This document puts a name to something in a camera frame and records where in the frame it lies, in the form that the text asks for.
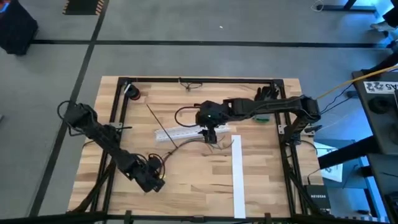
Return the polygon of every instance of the sticker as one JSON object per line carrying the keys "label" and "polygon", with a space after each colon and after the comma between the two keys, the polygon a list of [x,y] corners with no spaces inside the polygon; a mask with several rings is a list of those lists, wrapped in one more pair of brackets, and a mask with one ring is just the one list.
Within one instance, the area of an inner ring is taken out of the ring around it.
{"label": "sticker", "polygon": [[398,82],[363,82],[366,93],[394,94],[398,90]]}

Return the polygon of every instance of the gray floor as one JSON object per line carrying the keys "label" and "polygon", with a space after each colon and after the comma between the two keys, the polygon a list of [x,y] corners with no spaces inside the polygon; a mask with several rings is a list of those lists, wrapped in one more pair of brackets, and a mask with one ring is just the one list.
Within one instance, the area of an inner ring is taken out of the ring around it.
{"label": "gray floor", "polygon": [[[40,26],[37,39],[89,40],[95,16],[64,16],[61,0],[20,0]],[[380,43],[369,31],[371,14],[313,12],[313,1],[111,0],[99,39],[228,40]],[[24,57],[0,51],[0,218],[23,217],[44,171],[60,120],[56,106],[69,98],[86,45],[32,45]],[[303,92],[318,96],[372,67],[389,50],[97,45],[78,101],[92,105],[103,75],[299,78]],[[334,94],[320,100],[323,108]],[[320,121],[317,138],[370,135],[358,100]],[[84,138],[66,137],[41,214],[67,209]]]}

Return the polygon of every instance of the white label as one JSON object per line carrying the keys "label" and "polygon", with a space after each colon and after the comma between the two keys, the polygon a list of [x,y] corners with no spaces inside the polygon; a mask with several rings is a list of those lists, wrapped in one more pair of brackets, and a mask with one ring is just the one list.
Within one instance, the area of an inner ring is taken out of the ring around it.
{"label": "white label", "polygon": [[234,217],[246,218],[244,205],[242,141],[240,135],[232,135],[232,180],[234,189]]}
{"label": "white label", "polygon": [[394,94],[398,89],[398,82],[363,82],[366,93]]}

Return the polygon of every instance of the yellow cable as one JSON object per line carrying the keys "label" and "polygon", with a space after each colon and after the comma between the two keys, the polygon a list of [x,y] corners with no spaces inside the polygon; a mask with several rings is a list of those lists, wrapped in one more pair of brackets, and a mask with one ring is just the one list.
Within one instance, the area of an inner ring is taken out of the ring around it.
{"label": "yellow cable", "polygon": [[318,97],[317,97],[317,100],[319,100],[320,98],[323,98],[323,97],[326,96],[327,94],[329,94],[329,93],[331,93],[331,92],[337,90],[338,88],[340,88],[340,87],[342,87],[342,86],[344,86],[344,85],[347,85],[347,84],[356,82],[356,81],[358,81],[358,80],[362,80],[362,79],[367,78],[367,77],[371,77],[371,76],[373,76],[373,75],[377,75],[377,74],[380,74],[380,73],[383,73],[383,72],[387,72],[387,71],[389,71],[389,70],[396,69],[396,68],[398,68],[398,66],[391,66],[391,67],[388,67],[388,68],[385,68],[385,69],[382,69],[382,70],[378,70],[378,71],[369,73],[369,74],[367,74],[367,75],[363,75],[363,76],[358,77],[358,78],[354,78],[354,79],[352,79],[352,80],[345,81],[345,82],[343,82],[342,84],[340,84],[340,85],[338,85],[338,86],[332,88],[331,90],[327,91],[326,93],[324,93],[324,94],[318,96]]}

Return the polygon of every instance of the wooden tabletop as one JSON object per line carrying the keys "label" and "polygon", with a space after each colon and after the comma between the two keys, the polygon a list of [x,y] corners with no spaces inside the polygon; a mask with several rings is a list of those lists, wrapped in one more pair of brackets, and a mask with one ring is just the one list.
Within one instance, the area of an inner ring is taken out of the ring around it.
{"label": "wooden tabletop", "polygon": [[[117,80],[118,77],[103,77],[101,80],[95,110],[98,121],[102,124],[109,121]],[[287,97],[302,94],[298,79],[284,79],[284,83]],[[134,84],[140,89],[141,98],[128,103],[124,126],[132,126],[132,129],[123,131],[121,148],[146,157],[149,153],[163,156],[174,148],[170,141],[155,141],[154,131],[161,127],[146,104],[165,128],[172,128],[178,126],[174,121],[174,113],[182,106],[191,106],[206,100],[222,103],[226,98],[253,98],[257,87],[264,86],[247,83],[204,83],[200,88],[187,91],[179,83]],[[178,115],[178,119],[185,124],[195,123],[196,112],[184,110]],[[231,131],[218,134],[218,139],[222,139],[221,146],[227,146],[231,143],[232,134],[240,134],[242,137],[246,216],[263,217],[264,213],[269,212],[272,217],[289,217],[274,115],[267,123],[247,119],[230,122],[228,125]],[[311,138],[302,139],[312,142]],[[84,147],[70,198],[70,210],[94,186],[102,152],[95,143]],[[314,148],[305,143],[297,146],[297,154],[302,180],[306,184],[307,175],[319,169],[317,155]],[[173,154],[165,167],[164,187],[159,193],[152,191],[147,194],[135,181],[129,181],[117,170],[109,213],[124,214],[126,210],[132,210],[135,215],[234,216],[231,148],[210,150],[206,144],[193,142]],[[323,184],[320,172],[310,177],[312,184]]]}

